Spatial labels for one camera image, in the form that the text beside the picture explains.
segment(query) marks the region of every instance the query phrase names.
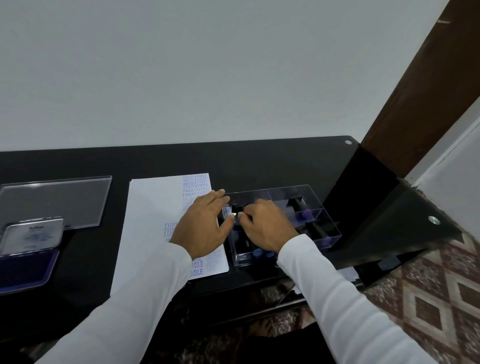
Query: finger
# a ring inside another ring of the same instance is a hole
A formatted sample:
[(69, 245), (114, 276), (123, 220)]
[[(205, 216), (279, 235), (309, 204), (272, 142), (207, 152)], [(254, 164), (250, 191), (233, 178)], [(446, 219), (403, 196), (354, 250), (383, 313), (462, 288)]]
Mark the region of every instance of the finger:
[(202, 197), (200, 204), (208, 205), (216, 198), (222, 197), (224, 193), (225, 193), (225, 190), (218, 190), (218, 191), (211, 190), (209, 193), (207, 193), (205, 196)]
[(248, 235), (249, 232), (253, 230), (253, 222), (250, 220), (250, 218), (245, 212), (239, 212), (237, 216), (239, 217), (240, 225), (243, 227), (245, 233)]
[(246, 213), (247, 215), (255, 216), (255, 213), (257, 212), (257, 206), (247, 205), (243, 208), (243, 212)]
[(214, 200), (210, 204), (210, 206), (215, 211), (215, 213), (218, 214), (220, 212), (220, 210), (222, 209), (222, 207), (225, 206), (225, 204), (228, 203), (228, 201), (230, 201), (230, 196), (223, 196), (221, 198), (217, 198), (216, 200)]
[(222, 243), (233, 229), (233, 220), (235, 220), (235, 215), (228, 216), (218, 228), (220, 231), (220, 237), (222, 238)]

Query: acrylic organizer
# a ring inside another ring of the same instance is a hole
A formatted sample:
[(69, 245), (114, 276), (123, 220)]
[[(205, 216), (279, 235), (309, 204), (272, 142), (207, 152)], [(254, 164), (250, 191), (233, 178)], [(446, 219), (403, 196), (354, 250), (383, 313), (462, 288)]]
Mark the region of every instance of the acrylic organizer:
[(0, 186), (0, 294), (47, 283), (64, 230), (98, 226), (112, 177)]
[[(336, 224), (309, 185), (270, 188), (226, 194), (230, 201), (222, 208), (220, 220), (243, 211), (246, 205), (256, 200), (272, 200), (285, 213), (299, 234), (308, 235), (319, 249), (329, 248), (341, 237)], [(263, 259), (276, 259), (275, 252), (265, 251), (247, 237), (237, 217), (228, 235), (233, 265), (244, 266)]]

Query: desk surface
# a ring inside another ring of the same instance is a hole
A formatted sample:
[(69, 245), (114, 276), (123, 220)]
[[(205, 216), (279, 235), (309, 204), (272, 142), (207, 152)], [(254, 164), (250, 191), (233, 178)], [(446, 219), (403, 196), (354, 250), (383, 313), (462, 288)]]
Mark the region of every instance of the desk surface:
[[(0, 171), (0, 183), (113, 177), (101, 225), (65, 232), (50, 282), (0, 297), (3, 313), (9, 313), (0, 324), (0, 342), (48, 340), (72, 329), (109, 297), (128, 186), (135, 178), (208, 172), (212, 187), (227, 192), (309, 184), (343, 234), (324, 251), (337, 268), (416, 251), (459, 234), (349, 136), (3, 152)], [(441, 224), (432, 224), (430, 215)], [(228, 273), (188, 283), (175, 300), (284, 276), (273, 264), (229, 263)]]

